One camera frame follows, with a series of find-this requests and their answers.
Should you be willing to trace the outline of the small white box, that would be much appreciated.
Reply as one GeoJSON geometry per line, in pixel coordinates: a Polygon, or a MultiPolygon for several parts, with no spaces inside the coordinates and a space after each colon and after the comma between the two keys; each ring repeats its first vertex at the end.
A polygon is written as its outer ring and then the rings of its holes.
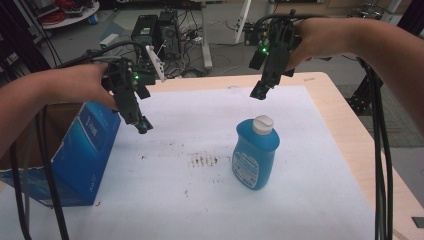
{"type": "Polygon", "coordinates": [[[105,49],[109,47],[110,45],[118,43],[119,41],[120,41],[120,36],[118,34],[112,33],[100,42],[100,47],[102,49],[105,49]]]}

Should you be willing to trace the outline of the white foam mat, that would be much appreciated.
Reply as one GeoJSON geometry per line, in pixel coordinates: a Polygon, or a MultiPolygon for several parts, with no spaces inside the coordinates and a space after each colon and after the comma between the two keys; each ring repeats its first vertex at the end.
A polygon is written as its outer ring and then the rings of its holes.
{"type": "Polygon", "coordinates": [[[374,214],[302,86],[160,92],[152,129],[119,128],[93,205],[64,211],[70,240],[373,240],[374,214]],[[233,174],[239,122],[280,137],[258,191],[233,174]]]}

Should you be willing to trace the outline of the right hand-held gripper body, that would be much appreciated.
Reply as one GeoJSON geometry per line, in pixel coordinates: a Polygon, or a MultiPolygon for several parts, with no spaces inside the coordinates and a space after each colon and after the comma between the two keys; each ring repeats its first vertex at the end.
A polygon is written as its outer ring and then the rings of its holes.
{"type": "Polygon", "coordinates": [[[249,67],[259,70],[265,64],[261,79],[256,88],[273,88],[280,83],[282,75],[292,77],[294,70],[288,70],[287,64],[291,52],[295,49],[294,20],[296,10],[287,14],[270,14],[260,18],[253,25],[251,43],[257,43],[258,49],[249,67]]]}

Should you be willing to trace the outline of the person's right hand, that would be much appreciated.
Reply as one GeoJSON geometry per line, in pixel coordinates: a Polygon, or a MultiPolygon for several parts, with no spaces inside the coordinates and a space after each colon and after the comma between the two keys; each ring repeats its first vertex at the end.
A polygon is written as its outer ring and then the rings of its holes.
{"type": "Polygon", "coordinates": [[[350,19],[308,18],[295,24],[300,44],[291,52],[286,65],[292,70],[311,58],[325,58],[351,53],[350,19]]]}

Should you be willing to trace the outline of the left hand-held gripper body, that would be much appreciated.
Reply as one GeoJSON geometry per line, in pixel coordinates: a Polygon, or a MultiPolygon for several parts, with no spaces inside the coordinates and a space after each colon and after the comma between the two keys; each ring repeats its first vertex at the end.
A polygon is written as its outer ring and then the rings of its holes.
{"type": "Polygon", "coordinates": [[[118,112],[127,125],[142,123],[138,99],[150,97],[147,85],[155,84],[155,71],[147,62],[134,63],[128,58],[111,58],[107,60],[107,70],[102,86],[111,91],[118,112]]]}

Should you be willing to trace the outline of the round white table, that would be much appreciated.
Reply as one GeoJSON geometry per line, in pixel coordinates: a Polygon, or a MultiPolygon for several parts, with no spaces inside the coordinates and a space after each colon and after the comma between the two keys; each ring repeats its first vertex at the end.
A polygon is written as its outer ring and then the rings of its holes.
{"type": "Polygon", "coordinates": [[[60,28],[81,21],[86,21],[90,25],[96,25],[98,23],[97,11],[100,8],[100,3],[97,0],[90,1],[91,4],[89,6],[82,6],[75,11],[57,9],[40,17],[39,22],[45,30],[60,28]]]}

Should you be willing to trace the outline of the dark grey computer tower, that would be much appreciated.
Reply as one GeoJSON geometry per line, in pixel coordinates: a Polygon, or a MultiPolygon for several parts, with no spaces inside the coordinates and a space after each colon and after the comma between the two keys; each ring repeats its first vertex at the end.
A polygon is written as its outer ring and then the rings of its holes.
{"type": "Polygon", "coordinates": [[[180,58],[179,28],[176,10],[161,11],[158,18],[161,33],[161,53],[165,60],[180,58]]]}

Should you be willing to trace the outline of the white perforated bracket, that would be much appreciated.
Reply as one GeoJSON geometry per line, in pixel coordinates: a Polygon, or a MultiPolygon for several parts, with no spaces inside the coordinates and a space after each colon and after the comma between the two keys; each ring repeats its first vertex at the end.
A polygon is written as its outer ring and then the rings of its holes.
{"type": "Polygon", "coordinates": [[[157,56],[157,54],[154,52],[154,47],[147,45],[145,47],[147,54],[152,61],[152,64],[156,70],[156,73],[159,77],[159,79],[162,82],[166,81],[165,73],[164,73],[164,63],[161,61],[161,59],[157,56]]]}

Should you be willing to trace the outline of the blue cardboard box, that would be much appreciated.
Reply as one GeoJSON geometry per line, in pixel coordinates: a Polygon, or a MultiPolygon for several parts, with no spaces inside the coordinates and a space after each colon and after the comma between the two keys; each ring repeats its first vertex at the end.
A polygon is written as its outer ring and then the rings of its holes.
{"type": "MultiPolygon", "coordinates": [[[[117,113],[97,102],[47,107],[47,156],[51,157],[62,207],[94,203],[120,123],[117,113]]],[[[17,140],[21,180],[24,146],[29,133],[28,125],[17,140]]],[[[29,197],[52,207],[36,133],[31,145],[27,175],[29,197]]],[[[7,152],[0,160],[0,180],[14,187],[9,156],[7,152]]]]}

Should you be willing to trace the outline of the person's left hand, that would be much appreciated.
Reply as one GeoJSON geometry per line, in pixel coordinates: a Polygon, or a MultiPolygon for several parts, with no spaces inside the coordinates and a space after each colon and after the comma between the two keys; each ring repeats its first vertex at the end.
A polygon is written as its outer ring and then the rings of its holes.
{"type": "Polygon", "coordinates": [[[54,84],[54,99],[58,102],[97,101],[109,109],[117,106],[112,95],[101,85],[106,64],[82,64],[58,69],[58,81],[54,84]]]}

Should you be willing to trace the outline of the black computer tower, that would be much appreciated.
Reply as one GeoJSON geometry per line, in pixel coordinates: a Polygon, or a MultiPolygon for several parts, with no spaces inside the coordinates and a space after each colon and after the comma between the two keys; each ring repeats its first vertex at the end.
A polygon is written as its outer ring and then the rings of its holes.
{"type": "Polygon", "coordinates": [[[157,15],[140,15],[133,28],[131,39],[158,49],[160,46],[160,30],[157,21],[157,15]]]}

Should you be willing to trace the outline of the white desk leg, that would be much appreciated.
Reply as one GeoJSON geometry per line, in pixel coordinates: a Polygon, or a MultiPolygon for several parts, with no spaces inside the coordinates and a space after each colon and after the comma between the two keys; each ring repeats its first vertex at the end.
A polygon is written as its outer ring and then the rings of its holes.
{"type": "Polygon", "coordinates": [[[206,70],[213,68],[212,56],[208,41],[208,27],[207,27],[207,3],[206,0],[199,0],[201,3],[201,20],[202,20],[202,57],[206,70]]]}

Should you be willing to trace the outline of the white slanted stand leg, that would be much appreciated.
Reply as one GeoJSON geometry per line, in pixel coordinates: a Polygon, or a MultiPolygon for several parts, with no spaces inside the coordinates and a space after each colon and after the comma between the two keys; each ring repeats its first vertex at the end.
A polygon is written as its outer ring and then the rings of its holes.
{"type": "Polygon", "coordinates": [[[244,28],[245,22],[247,20],[250,5],[251,5],[251,0],[245,0],[244,3],[243,3],[243,6],[241,8],[240,15],[239,15],[237,22],[236,22],[236,25],[235,25],[235,35],[234,35],[235,43],[240,42],[241,34],[243,32],[243,28],[244,28]]]}

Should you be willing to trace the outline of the blue bottle with white cap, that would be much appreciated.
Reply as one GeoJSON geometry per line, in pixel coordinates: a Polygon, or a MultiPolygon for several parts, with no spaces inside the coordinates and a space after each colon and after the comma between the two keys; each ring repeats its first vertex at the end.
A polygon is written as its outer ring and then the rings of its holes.
{"type": "Polygon", "coordinates": [[[274,121],[266,115],[246,119],[237,125],[236,132],[238,141],[232,155],[232,171],[247,188],[260,190],[269,180],[280,144],[274,121]]]}

